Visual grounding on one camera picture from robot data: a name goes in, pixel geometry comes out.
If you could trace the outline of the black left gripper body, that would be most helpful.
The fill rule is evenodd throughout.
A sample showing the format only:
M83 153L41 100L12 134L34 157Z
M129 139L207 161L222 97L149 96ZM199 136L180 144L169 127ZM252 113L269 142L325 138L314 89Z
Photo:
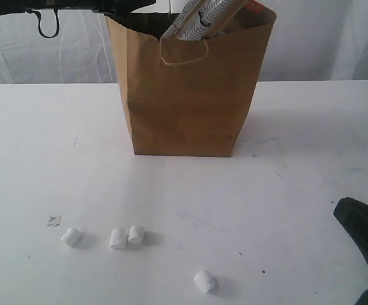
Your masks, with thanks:
M108 16L124 16L137 9L155 4L155 0L113 0L100 1L98 13Z

